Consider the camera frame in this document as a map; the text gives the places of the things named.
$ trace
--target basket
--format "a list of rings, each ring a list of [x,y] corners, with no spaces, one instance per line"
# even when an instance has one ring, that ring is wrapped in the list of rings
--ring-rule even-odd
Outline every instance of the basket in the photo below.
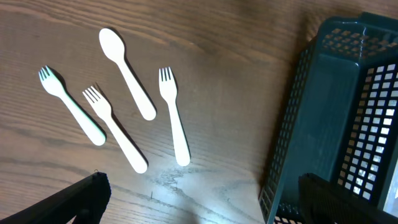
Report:
[[[364,12],[327,19],[300,53],[259,197],[266,223],[304,223],[298,179],[306,173],[392,210],[397,45],[398,21]]]

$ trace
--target tabletop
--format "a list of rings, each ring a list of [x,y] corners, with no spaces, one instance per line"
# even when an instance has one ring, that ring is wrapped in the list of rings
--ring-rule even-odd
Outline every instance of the tabletop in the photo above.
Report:
[[[330,16],[398,18],[398,2],[0,0],[0,219],[105,172],[102,223],[264,223],[257,201],[290,71]],[[157,108],[146,121],[98,33],[115,28]],[[49,65],[107,134],[95,146],[37,72]],[[171,66],[192,156],[175,160],[159,68]],[[149,162],[137,174],[81,94],[98,84]]]

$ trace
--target perforated basket wall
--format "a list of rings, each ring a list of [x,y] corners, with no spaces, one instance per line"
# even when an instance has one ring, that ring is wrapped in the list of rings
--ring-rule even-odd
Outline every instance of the perforated basket wall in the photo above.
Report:
[[[266,223],[304,223],[298,179],[305,173],[382,208],[397,161],[397,49],[393,19],[363,13],[321,25],[300,53],[270,150],[259,196]]]

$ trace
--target fork handle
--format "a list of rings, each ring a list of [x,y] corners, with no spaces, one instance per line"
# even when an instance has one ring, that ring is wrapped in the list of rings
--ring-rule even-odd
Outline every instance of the fork handle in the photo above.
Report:
[[[114,138],[119,143],[120,148],[126,155],[127,160],[130,162],[132,168],[139,174],[143,174],[148,169],[148,163],[144,159],[144,156],[138,151],[133,143],[127,138],[127,136],[120,130],[120,127],[114,122],[114,119],[110,117],[104,120],[111,130]]]
[[[131,95],[137,104],[141,115],[148,121],[152,121],[156,117],[155,106],[146,95],[141,85],[136,80],[135,76],[131,73],[130,68],[127,66],[126,61],[118,63],[118,67],[123,74],[123,77],[130,89]]]
[[[186,166],[191,161],[191,155],[185,138],[184,129],[182,128],[180,115],[178,113],[177,104],[175,102],[168,103],[170,120],[172,123],[174,152],[177,163],[180,166]]]
[[[80,107],[70,98],[68,94],[65,93],[60,98],[75,117],[77,123],[79,123],[87,137],[95,145],[102,146],[106,140],[104,132],[102,132],[102,130],[100,130],[100,128],[93,122],[93,120],[80,109]]]

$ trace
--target fork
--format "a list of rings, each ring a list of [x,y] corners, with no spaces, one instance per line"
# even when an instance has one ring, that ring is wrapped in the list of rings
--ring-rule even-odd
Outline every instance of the fork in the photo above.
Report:
[[[175,158],[180,166],[186,166],[190,163],[191,156],[177,109],[177,85],[170,67],[159,69],[159,88],[160,94],[169,106]]]
[[[105,143],[105,134],[100,128],[84,113],[80,107],[70,98],[61,81],[54,75],[48,66],[42,67],[39,71],[39,78],[48,93],[59,97],[70,110],[88,138],[97,146]]]
[[[112,107],[109,102],[94,87],[88,88],[83,92],[89,104],[93,107],[99,118],[104,120],[108,128],[111,130],[114,138],[119,143],[132,168],[139,174],[143,174],[148,169],[148,163],[133,145],[133,143],[120,130],[112,117]]]

